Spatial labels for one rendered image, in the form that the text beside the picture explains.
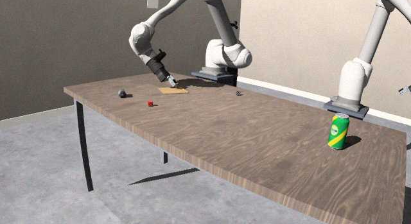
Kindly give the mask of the tan square mat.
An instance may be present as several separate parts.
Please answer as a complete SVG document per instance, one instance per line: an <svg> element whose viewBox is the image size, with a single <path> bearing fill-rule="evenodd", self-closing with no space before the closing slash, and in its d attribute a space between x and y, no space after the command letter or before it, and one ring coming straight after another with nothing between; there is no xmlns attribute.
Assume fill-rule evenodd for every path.
<svg viewBox="0 0 411 224"><path fill-rule="evenodd" d="M163 94L185 94L189 93L182 87L165 87L165 88L158 88Z"/></svg>

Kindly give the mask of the green drink can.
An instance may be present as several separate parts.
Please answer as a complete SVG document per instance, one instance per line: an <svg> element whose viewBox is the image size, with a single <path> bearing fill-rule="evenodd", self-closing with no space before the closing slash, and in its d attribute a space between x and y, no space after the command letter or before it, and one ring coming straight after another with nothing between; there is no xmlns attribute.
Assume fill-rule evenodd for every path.
<svg viewBox="0 0 411 224"><path fill-rule="evenodd" d="M349 116L343 113L335 113L329 133L328 146L334 150L344 147L349 128Z"/></svg>

